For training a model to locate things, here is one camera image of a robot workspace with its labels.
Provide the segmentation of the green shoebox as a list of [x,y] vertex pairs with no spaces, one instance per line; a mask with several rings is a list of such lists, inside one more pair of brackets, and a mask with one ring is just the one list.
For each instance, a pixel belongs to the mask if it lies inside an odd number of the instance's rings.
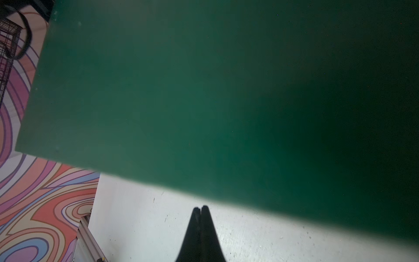
[[418,1],[57,1],[15,149],[419,241]]

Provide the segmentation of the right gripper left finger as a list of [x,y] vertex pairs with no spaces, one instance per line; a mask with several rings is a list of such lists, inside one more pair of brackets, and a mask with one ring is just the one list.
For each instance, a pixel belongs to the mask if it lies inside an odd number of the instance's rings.
[[201,261],[201,236],[200,236],[201,210],[195,207],[182,242],[177,262],[199,262]]

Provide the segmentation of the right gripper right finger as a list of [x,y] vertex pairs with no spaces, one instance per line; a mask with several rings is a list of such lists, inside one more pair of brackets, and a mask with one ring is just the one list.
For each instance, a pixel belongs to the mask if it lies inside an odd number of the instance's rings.
[[201,262],[226,262],[208,206],[201,209],[200,253]]

